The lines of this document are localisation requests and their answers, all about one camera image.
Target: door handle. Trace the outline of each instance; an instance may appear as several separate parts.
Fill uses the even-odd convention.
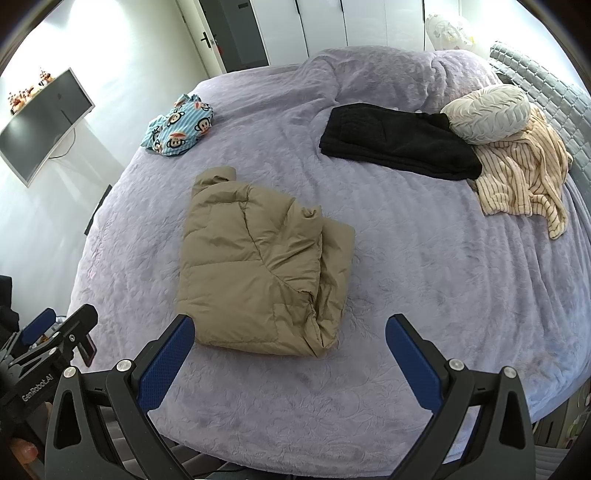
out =
[[[205,43],[207,44],[208,48],[212,48],[212,45],[209,43],[209,39],[207,37],[207,34],[205,32],[203,32],[203,38],[200,41],[205,40]]]

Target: white pillow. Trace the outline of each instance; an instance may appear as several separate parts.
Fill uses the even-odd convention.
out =
[[[449,102],[441,112],[458,137],[482,145],[523,130],[530,120],[530,102],[518,86],[491,85]]]
[[[468,20],[458,15],[430,14],[425,31],[435,50],[472,50],[476,42]]]

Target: lavender bedspread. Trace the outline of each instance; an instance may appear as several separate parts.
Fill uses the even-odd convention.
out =
[[[92,369],[133,358],[174,318],[191,186],[227,164],[240,180],[320,204],[355,227],[339,342],[322,359],[195,345],[150,414],[162,434],[268,471],[389,474],[430,415],[384,341],[398,312],[448,358],[484,371],[516,367],[533,419],[558,406],[591,373],[591,226],[572,181],[563,192],[569,226],[551,241],[542,217],[485,218],[464,181],[318,148],[336,105],[431,113],[497,82],[465,51],[358,47],[199,84],[216,112],[211,132],[180,157],[138,150],[88,236],[70,312],[82,303],[99,312]],[[464,429],[459,443],[466,438]]]

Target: blue gripper pad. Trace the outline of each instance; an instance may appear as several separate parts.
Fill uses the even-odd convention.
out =
[[[443,402],[439,377],[394,316],[386,322],[386,343],[419,405],[436,414]]]
[[[138,405],[144,413],[160,406],[194,341],[195,324],[185,316],[139,379]]]
[[[22,330],[21,342],[24,346],[31,346],[47,329],[56,322],[56,313],[53,309],[43,310],[35,320]]]

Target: screw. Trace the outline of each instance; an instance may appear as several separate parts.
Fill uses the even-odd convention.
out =
[[[505,367],[503,373],[509,378],[515,378],[517,376],[517,371],[513,367]]]
[[[117,363],[117,370],[120,372],[127,372],[131,368],[131,360],[120,360]]]
[[[64,370],[64,377],[70,378],[76,375],[76,367],[68,367]]]
[[[465,365],[464,365],[464,362],[462,362],[461,360],[458,360],[457,358],[452,358],[449,361],[449,367],[452,370],[455,370],[456,372],[459,372],[461,370],[464,370]]]

